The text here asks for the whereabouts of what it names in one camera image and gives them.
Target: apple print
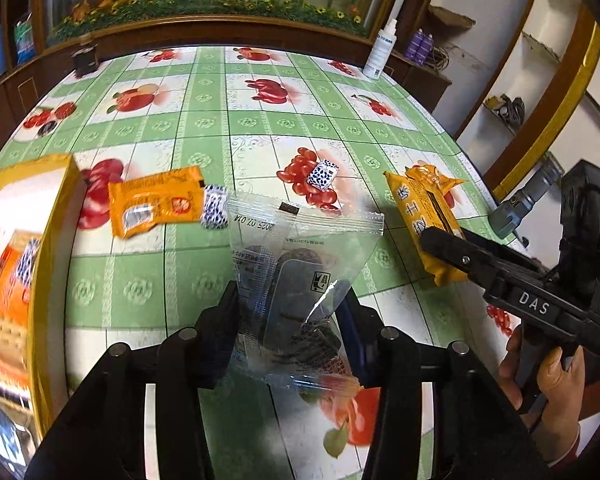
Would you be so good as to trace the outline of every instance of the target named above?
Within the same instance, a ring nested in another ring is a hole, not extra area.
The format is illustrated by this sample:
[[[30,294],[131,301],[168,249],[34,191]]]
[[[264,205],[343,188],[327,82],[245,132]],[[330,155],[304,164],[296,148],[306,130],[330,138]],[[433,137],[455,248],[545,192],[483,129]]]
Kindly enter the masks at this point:
[[[252,97],[254,101],[264,101],[273,105],[281,105],[288,101],[289,92],[287,92],[280,83],[271,79],[256,79],[255,81],[246,80],[249,88],[255,88],[258,95]]]
[[[333,66],[334,68],[337,68],[338,70],[340,70],[341,72],[344,72],[347,75],[350,76],[355,76],[356,74],[353,72],[353,70],[351,70],[347,65],[345,65],[344,63],[341,63],[339,61],[330,61],[329,64],[331,66]]]
[[[116,92],[113,94],[116,104],[107,109],[107,114],[116,110],[119,112],[133,112],[140,108],[144,108],[154,102],[155,93],[157,91],[157,84],[147,83],[138,88],[132,88],[131,90],[125,90],[124,92]]]
[[[122,182],[122,161],[101,160],[90,170],[82,170],[87,180],[87,194],[80,210],[78,229],[97,229],[109,221],[109,182]]]
[[[164,50],[154,50],[153,52],[149,52],[144,54],[145,56],[154,56],[149,60],[149,63],[156,63],[158,61],[174,59],[176,57],[176,51],[172,48],[167,48]]]
[[[356,95],[353,94],[351,97],[357,99],[358,101],[368,105],[376,114],[378,115],[388,115],[391,117],[393,114],[386,105],[382,104],[380,101],[373,99],[371,97],[367,97],[366,95]]]
[[[361,388],[354,397],[323,393],[318,405],[336,427],[325,434],[323,445],[326,452],[337,458],[346,443],[370,446],[379,404],[380,388]]]
[[[250,46],[234,48],[234,51],[240,53],[236,56],[238,59],[248,59],[249,61],[268,61],[271,59],[266,50],[259,50]]]

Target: plastic bag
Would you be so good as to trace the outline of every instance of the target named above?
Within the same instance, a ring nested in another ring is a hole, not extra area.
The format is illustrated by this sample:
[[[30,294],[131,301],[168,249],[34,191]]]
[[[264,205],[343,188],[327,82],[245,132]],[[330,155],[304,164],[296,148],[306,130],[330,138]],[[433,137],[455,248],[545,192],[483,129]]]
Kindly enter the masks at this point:
[[[270,384],[355,394],[331,314],[382,236],[384,215],[334,215],[247,193],[229,198],[228,215],[238,359]]]

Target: blue and white candy wrapper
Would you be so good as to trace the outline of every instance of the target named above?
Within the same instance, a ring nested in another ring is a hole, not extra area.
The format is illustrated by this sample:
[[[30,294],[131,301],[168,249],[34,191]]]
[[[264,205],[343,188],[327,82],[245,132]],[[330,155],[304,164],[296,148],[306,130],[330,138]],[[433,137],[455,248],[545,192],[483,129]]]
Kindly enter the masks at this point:
[[[336,178],[340,168],[330,160],[323,159],[311,170],[306,181],[320,191],[326,191]]]
[[[200,223],[206,229],[223,229],[228,226],[226,188],[210,184],[205,186]]]

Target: yellow box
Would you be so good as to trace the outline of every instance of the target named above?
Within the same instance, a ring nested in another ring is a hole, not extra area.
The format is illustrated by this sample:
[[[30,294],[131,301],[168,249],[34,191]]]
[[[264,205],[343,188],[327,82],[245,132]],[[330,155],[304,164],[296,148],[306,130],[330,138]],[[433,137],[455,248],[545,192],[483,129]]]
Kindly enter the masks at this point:
[[[13,232],[26,231],[40,240],[24,316],[26,327],[0,312],[0,337],[3,333],[15,334],[10,356],[21,357],[26,372],[22,388],[12,387],[12,383],[3,381],[8,376],[4,373],[8,361],[2,360],[0,409],[11,420],[14,414],[32,417],[29,431],[34,445],[40,442],[68,399],[64,298],[86,187],[71,154],[48,155],[0,170],[0,254]],[[20,403],[14,402],[12,393],[19,396],[22,391],[25,395],[27,389],[29,405],[22,402],[25,398],[22,396]]]

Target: finger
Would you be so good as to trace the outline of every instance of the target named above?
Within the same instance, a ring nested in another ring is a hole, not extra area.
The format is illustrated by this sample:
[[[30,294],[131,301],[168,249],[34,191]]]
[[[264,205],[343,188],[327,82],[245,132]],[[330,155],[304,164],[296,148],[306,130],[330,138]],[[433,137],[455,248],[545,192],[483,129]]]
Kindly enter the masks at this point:
[[[515,329],[513,334],[507,341],[507,352],[519,351],[522,346],[522,323],[520,323]]]
[[[518,410],[522,406],[522,393],[513,379],[497,377],[496,381],[513,407]]]
[[[554,348],[547,357],[542,360],[538,369],[538,387],[545,394],[547,400],[551,400],[552,393],[559,389],[560,384],[564,383],[567,372],[562,369],[560,358],[562,357],[562,348]]]
[[[569,365],[569,368],[567,368],[567,373],[574,384],[584,384],[584,350],[582,349],[582,346],[576,348],[571,364]]]
[[[504,359],[498,366],[498,376],[503,379],[511,379],[518,370],[518,363],[520,362],[520,352],[507,352]]]

